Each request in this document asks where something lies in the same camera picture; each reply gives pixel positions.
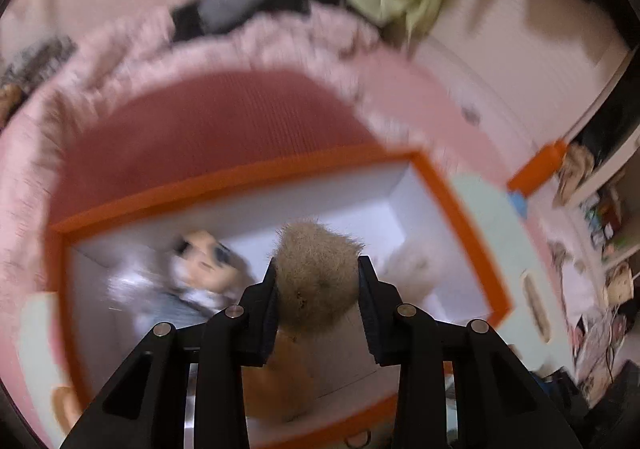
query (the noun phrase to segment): clothing pile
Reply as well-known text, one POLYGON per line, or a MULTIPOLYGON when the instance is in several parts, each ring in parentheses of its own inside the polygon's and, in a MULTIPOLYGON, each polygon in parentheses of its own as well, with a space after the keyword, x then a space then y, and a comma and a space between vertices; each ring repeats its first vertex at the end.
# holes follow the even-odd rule
POLYGON ((67 36, 37 42, 22 50, 0 77, 0 130, 31 93, 55 75, 76 51, 67 36))

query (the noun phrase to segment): blue object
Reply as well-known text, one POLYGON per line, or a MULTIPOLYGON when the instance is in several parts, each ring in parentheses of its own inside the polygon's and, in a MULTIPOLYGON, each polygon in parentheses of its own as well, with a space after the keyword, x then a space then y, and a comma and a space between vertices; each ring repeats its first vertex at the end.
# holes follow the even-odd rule
POLYGON ((512 191, 509 193, 511 205, 523 220, 527 219, 527 200, 520 191, 512 191))

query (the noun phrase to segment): doll face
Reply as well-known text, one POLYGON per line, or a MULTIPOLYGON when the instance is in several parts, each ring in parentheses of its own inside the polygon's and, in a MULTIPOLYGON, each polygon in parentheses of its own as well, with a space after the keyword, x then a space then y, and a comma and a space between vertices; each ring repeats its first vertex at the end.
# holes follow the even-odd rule
POLYGON ((223 293, 233 283, 237 271, 228 264, 229 250, 217 242, 206 248, 190 247, 184 253, 188 284, 193 288, 223 293))

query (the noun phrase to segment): floor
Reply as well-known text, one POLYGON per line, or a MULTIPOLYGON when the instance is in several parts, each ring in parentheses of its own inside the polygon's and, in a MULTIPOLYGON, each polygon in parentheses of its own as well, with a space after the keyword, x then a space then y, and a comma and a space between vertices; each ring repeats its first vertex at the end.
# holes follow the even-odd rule
MULTIPOLYGON (((118 16, 181 1, 14 0, 0 20, 0 56, 7 60, 50 34, 79 38, 118 16)), ((447 0, 433 34, 415 54, 415 63, 428 67, 461 108, 479 114, 481 129, 513 172, 549 137, 569 132, 628 51, 602 12, 576 0, 559 10, 563 3, 447 0), (580 30, 570 31, 568 21, 580 30), (556 111, 540 111, 541 104, 556 111)), ((572 274, 565 281, 575 318, 584 308, 601 305, 596 288, 604 274, 578 211, 551 208, 555 183, 543 187, 530 206, 548 237, 564 241, 588 266, 588 276, 572 274)))

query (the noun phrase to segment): doll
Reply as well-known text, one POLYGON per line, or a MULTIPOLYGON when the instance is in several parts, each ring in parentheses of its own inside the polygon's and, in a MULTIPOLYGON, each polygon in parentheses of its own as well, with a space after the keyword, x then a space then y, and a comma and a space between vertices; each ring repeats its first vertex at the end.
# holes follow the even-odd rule
POLYGON ((236 258, 206 231, 185 235, 170 260, 174 293, 208 315, 235 304, 245 286, 241 271, 232 265, 236 258))

